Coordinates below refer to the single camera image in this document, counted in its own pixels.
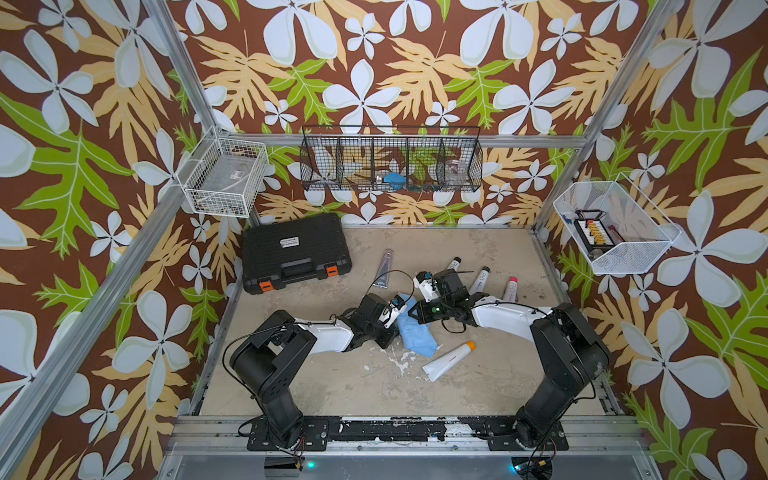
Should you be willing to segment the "silver purple toothpaste tube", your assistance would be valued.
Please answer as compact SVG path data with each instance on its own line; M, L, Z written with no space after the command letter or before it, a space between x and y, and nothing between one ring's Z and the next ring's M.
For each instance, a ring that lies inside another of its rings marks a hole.
M380 288L380 289L388 288L389 274L392 267L393 254L394 252L392 249L385 250L382 260L380 262L379 268L377 270L376 277L372 282L373 287Z

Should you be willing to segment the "blue microfiber cloth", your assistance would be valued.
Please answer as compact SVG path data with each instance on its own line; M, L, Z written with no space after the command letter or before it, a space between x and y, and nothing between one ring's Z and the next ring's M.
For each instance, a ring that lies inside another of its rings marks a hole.
M408 314L408 311L416 305L416 300L410 298L406 302L406 309L397 317L397 326L402 337L404 347L418 355L431 358L438 349L438 344L426 324L418 321Z

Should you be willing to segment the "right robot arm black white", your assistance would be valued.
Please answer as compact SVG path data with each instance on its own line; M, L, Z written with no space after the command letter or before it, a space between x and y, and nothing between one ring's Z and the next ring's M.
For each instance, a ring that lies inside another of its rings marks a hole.
M422 271L413 283L422 299L409 316L418 323L454 319L533 343L544 378L515 414L512 432L502 437L524 449L543 445L582 391L611 366L609 349L571 303L543 309L485 292L471 293L453 269L437 274Z

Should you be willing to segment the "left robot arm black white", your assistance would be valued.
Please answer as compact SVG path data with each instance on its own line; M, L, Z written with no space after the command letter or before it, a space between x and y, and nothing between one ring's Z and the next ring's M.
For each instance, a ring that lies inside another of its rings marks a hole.
M285 310L273 312L232 354L225 352L225 371L240 383L261 409L257 418L266 441L288 449L301 441L304 415L290 385L311 355L351 352L369 341L386 349L398 336L395 325L410 298L384 300L366 294L360 304L325 322L299 319Z

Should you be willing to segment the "white tube grey cap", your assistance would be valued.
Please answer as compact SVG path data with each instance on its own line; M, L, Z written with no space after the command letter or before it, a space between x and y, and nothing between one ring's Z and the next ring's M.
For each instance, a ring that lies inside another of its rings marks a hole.
M476 276L474 282L472 283L471 287L469 288L469 293L475 294L475 293L483 292L486 287L489 276L490 276L490 268L487 266L482 267L478 275Z

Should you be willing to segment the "white tube black cap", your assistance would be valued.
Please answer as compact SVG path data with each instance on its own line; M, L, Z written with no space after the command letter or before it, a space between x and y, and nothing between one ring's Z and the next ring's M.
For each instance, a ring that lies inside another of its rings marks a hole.
M462 260L459 257L454 257L448 265L448 269L458 271Z

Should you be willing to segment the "white tube pink cap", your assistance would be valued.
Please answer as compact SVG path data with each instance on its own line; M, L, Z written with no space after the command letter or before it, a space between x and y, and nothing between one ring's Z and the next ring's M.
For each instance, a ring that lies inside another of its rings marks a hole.
M502 301L515 303L517 301L517 293L518 279L516 277L510 277L503 292Z

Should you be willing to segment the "white tube orange cap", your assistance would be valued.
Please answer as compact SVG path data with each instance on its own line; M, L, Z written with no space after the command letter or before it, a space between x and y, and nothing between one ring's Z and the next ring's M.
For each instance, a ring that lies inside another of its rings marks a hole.
M446 372L476 349L474 341L467 341L422 367L430 382L436 382Z

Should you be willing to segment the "black tool case orange latches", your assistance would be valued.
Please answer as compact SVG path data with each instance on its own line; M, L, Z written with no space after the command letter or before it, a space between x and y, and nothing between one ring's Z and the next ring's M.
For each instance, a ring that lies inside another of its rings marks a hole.
M242 284L251 295L345 275L352 260L341 219L331 213L259 226L244 236Z

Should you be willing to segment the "blue object in basket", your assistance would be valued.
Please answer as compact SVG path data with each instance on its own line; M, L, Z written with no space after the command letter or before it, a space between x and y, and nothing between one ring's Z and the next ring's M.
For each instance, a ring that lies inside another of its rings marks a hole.
M391 172L384 178L384 182L397 190L405 187L407 179L399 173Z

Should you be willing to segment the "black box yellow items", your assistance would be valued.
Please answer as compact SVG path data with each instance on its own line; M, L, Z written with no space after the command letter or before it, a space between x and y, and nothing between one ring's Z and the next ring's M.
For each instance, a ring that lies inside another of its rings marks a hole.
M610 229L603 222L606 213L599 209L577 209L574 225L589 251L607 252L616 246Z

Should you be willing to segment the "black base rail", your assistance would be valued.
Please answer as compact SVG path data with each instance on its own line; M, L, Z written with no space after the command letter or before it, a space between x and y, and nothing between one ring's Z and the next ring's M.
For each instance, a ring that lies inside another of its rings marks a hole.
M296 431L297 444L304 451L320 452L331 442L390 442L405 444L429 441L448 442L458 438L476 439L491 451L528 451L517 435L513 416L383 417L354 419L338 416L306 416Z

